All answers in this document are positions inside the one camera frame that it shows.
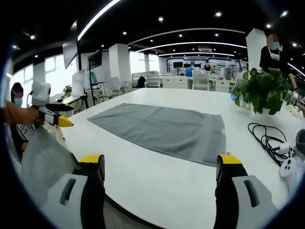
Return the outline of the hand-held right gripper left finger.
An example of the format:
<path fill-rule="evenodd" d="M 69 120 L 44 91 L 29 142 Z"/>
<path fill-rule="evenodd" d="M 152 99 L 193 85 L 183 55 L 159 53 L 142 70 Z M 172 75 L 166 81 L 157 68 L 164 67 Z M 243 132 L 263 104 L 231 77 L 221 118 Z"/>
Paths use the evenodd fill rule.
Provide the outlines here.
<path fill-rule="evenodd" d="M 105 158 L 90 155 L 48 191 L 42 211 L 57 229 L 104 229 Z"/>

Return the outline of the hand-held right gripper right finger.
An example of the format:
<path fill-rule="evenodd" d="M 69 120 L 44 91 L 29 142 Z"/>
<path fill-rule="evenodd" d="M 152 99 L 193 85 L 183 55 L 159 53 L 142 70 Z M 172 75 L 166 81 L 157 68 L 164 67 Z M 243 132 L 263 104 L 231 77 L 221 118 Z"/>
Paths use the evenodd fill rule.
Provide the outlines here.
<path fill-rule="evenodd" d="M 215 229 L 262 229 L 278 212 L 269 189 L 234 156 L 217 156 L 215 198 Z"/>

